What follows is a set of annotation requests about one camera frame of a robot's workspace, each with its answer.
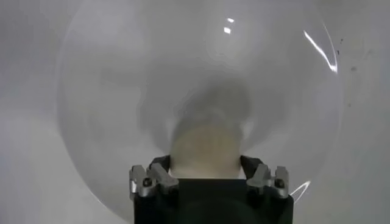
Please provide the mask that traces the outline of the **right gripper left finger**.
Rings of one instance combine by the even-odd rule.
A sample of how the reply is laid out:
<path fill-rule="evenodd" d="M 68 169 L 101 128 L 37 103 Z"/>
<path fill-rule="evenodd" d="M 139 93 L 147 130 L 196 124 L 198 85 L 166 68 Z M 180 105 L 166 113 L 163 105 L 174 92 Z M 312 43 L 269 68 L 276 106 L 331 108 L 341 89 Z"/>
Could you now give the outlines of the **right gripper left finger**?
<path fill-rule="evenodd" d="M 129 170 L 129 198 L 154 197 L 159 192 L 168 194 L 179 186 L 179 180 L 169 174 L 171 157 L 169 155 L 157 157 L 145 169 L 142 165 L 135 165 Z"/>

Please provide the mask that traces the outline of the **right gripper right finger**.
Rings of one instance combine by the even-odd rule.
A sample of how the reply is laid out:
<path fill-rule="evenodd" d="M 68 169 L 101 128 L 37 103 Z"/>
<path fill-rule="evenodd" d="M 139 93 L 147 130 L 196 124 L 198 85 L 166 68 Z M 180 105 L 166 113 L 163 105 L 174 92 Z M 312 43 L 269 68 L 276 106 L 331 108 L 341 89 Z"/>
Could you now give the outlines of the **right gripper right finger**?
<path fill-rule="evenodd" d="M 262 160 L 244 155 L 240 156 L 240 164 L 247 185 L 257 189 L 259 194 L 269 189 L 274 197 L 289 197 L 289 172 L 286 167 L 277 166 L 274 174 L 271 174 L 271 169 Z"/>

